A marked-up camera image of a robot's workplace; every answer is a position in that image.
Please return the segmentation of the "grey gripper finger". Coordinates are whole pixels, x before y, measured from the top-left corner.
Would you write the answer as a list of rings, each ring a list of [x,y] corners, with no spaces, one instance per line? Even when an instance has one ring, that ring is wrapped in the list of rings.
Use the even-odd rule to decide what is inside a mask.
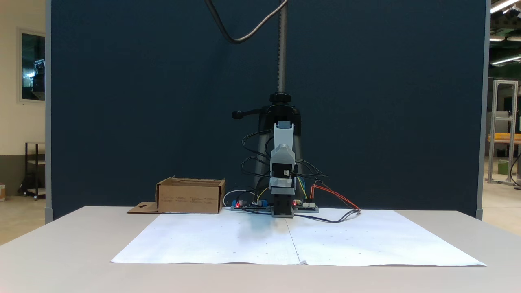
[[[270,193],[271,195],[294,195],[295,194],[294,181],[271,181]]]

